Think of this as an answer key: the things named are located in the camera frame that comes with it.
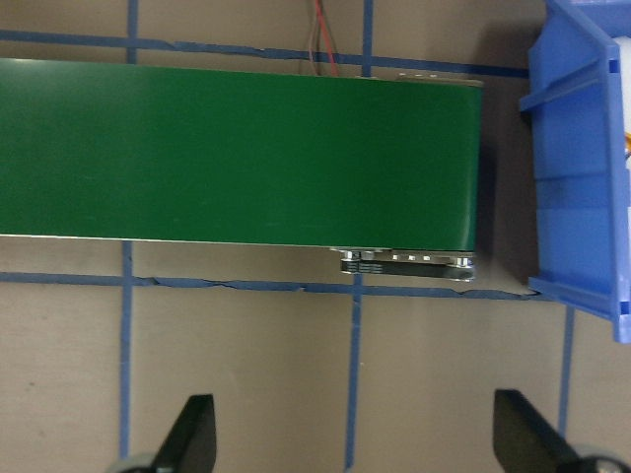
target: blue storage container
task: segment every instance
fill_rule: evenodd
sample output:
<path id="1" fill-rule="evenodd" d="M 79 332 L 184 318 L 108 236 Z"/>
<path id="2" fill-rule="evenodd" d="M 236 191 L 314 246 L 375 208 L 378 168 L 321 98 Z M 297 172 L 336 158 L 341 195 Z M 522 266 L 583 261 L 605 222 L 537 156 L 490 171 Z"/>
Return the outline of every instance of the blue storage container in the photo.
<path id="1" fill-rule="evenodd" d="M 631 0 L 547 0 L 530 51 L 540 274 L 533 289 L 610 320 L 631 343 L 629 173 L 620 50 Z"/>

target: metal screw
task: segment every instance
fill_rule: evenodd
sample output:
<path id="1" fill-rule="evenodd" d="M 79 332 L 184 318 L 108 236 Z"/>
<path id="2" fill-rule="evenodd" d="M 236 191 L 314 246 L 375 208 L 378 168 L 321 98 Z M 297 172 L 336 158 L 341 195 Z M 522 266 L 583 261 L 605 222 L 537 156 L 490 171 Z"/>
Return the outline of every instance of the metal screw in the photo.
<path id="1" fill-rule="evenodd" d="M 609 460 L 599 460 L 596 462 L 597 473 L 622 473 L 618 465 Z"/>

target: green surface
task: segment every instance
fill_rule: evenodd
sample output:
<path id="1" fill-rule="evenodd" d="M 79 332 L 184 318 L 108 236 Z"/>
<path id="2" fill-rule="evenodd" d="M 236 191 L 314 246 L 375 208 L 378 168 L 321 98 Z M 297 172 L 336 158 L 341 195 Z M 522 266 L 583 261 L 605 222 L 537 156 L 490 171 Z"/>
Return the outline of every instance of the green surface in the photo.
<path id="1" fill-rule="evenodd" d="M 0 234 L 472 250 L 479 88 L 0 60 Z"/>

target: vertical blue tape strip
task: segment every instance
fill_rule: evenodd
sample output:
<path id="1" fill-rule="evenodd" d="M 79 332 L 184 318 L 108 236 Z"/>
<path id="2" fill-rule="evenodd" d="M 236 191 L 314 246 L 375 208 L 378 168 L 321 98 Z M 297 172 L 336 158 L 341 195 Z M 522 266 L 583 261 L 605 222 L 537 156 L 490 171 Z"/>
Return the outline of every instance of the vertical blue tape strip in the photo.
<path id="1" fill-rule="evenodd" d="M 565 335 L 563 338 L 563 365 L 561 367 L 561 392 L 559 395 L 558 431 L 565 437 L 568 429 L 568 410 L 570 406 L 570 379 L 572 375 L 572 352 L 574 348 L 575 312 L 567 307 L 565 312 Z"/>
<path id="2" fill-rule="evenodd" d="M 364 40 L 362 47 L 362 77 L 373 76 L 373 11 L 374 0 L 364 0 Z"/>
<path id="3" fill-rule="evenodd" d="M 129 455 L 131 404 L 131 305 L 134 287 L 132 243 L 122 243 L 122 317 L 120 321 L 120 432 L 118 456 Z"/>
<path id="4" fill-rule="evenodd" d="M 344 470 L 351 471 L 355 464 L 355 431 L 357 424 L 357 394 L 359 388 L 360 349 L 362 341 L 363 275 L 353 280 L 353 314 L 351 321 L 351 353 L 348 373 L 348 406 L 346 413 L 346 455 Z"/>
<path id="5" fill-rule="evenodd" d="M 127 0 L 127 37 L 138 38 L 138 0 Z M 127 64 L 138 62 L 138 49 L 127 47 Z"/>

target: red wire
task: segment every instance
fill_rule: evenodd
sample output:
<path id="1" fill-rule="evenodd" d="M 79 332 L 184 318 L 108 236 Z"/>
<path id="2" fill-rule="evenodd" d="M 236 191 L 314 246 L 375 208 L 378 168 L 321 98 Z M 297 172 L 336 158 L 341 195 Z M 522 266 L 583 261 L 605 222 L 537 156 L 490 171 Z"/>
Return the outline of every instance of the red wire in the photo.
<path id="1" fill-rule="evenodd" d="M 317 11 L 317 20 L 319 22 L 319 28 L 322 31 L 322 35 L 324 36 L 324 43 L 326 44 L 326 54 L 328 55 L 328 62 L 331 65 L 331 74 L 335 77 L 339 76 L 339 71 L 337 70 L 337 64 L 335 64 L 335 58 L 333 57 L 333 47 L 331 46 L 331 38 L 328 35 L 328 28 L 326 27 L 326 20 L 324 19 L 324 14 L 322 13 L 322 7 L 320 5 L 320 0 L 315 1 L 315 10 Z"/>

